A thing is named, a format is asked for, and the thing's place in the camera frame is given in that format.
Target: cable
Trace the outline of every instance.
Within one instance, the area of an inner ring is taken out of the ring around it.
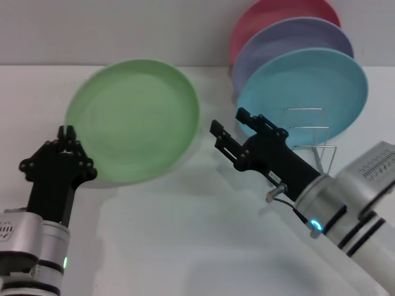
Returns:
[[[282,199],[273,199],[273,200],[275,200],[276,202],[281,202],[281,203],[291,207],[292,209],[295,209],[294,206],[291,203],[286,202],[285,200],[282,200]]]
[[[276,199],[276,198],[274,198],[273,200],[275,200],[276,202],[281,202],[282,204],[285,204],[285,205],[291,207],[292,210],[293,210],[293,212],[294,212],[294,213],[296,214],[296,216],[303,222],[303,224],[306,224],[306,223],[309,221],[309,220],[306,219],[298,210],[296,210],[295,207],[294,207],[291,203],[286,202],[285,200],[282,200],[282,199]]]

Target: pink plate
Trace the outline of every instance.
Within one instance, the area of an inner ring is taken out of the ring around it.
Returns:
[[[291,17],[318,17],[340,27],[333,8],[322,0],[260,0],[239,19],[230,41],[230,60],[233,65],[243,46],[260,30]]]

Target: blue plate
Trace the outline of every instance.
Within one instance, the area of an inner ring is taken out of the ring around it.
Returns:
[[[232,75],[236,93],[268,61],[307,47],[330,48],[354,56],[350,41],[338,26],[315,17],[289,18],[258,32],[243,47]]]
[[[287,129],[287,145],[294,147],[325,142],[328,130],[289,127],[328,126],[333,138],[357,119],[367,95],[367,77],[354,59],[332,49],[308,48],[261,66],[243,88],[237,107]],[[255,134],[239,124],[248,136]]]

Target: ventilation grille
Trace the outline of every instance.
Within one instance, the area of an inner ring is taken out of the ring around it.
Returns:
[[[365,164],[359,171],[369,181],[376,181],[388,170],[395,168],[395,151],[385,150],[379,156]]]
[[[10,221],[0,221],[0,242],[4,242],[11,237],[12,223]]]

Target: green plate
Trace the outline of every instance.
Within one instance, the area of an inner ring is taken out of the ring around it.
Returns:
[[[66,114],[101,179],[159,176],[183,155],[199,124],[188,79],[156,60],[131,60],[95,73]]]

